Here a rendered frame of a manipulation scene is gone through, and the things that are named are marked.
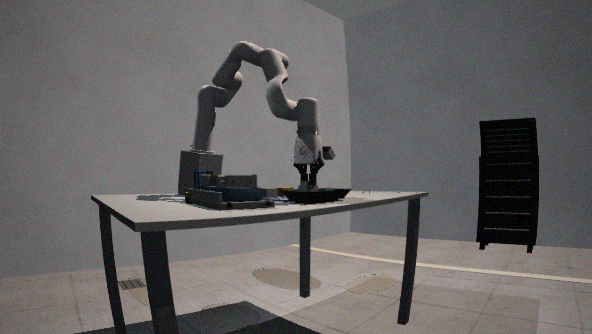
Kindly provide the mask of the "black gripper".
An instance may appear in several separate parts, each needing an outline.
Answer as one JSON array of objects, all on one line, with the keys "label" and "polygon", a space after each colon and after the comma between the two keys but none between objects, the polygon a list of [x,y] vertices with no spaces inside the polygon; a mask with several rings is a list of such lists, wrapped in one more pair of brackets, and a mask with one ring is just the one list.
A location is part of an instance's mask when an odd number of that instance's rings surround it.
[{"label": "black gripper", "polygon": [[308,181],[308,173],[306,172],[307,165],[310,165],[309,185],[316,185],[316,173],[324,166],[322,158],[320,136],[318,134],[298,134],[294,144],[293,161],[294,167],[301,173],[301,181]]}]

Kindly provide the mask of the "golden yellow block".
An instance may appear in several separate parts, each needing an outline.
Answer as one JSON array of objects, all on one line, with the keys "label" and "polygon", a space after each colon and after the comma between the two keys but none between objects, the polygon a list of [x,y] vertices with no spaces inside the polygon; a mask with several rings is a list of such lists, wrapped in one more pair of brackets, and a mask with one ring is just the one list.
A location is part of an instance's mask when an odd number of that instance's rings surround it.
[{"label": "golden yellow block", "polygon": [[278,188],[278,195],[280,195],[280,197],[283,197],[283,196],[285,196],[285,195],[284,195],[284,194],[281,192],[281,191],[284,191],[284,190],[293,190],[293,188],[290,188],[290,187]]}]

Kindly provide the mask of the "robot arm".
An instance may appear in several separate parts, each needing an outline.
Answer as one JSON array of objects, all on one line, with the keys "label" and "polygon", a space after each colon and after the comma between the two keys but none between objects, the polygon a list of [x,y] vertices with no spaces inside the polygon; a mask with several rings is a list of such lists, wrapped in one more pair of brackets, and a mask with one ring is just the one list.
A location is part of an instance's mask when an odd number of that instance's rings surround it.
[{"label": "robot arm", "polygon": [[214,106],[225,107],[240,89],[243,77],[237,71],[241,67],[242,60],[262,67],[267,83],[269,82],[265,95],[273,115],[290,121],[298,121],[297,134],[319,135],[318,101],[314,98],[302,98],[298,102],[292,101],[286,99],[283,92],[282,84],[288,80],[285,70],[289,65],[288,57],[275,49],[262,49],[249,42],[241,41],[233,45],[227,57],[214,73],[212,83],[217,87],[206,85],[198,91],[194,139],[190,144],[192,149],[189,151],[215,153],[212,151],[216,118]]}]

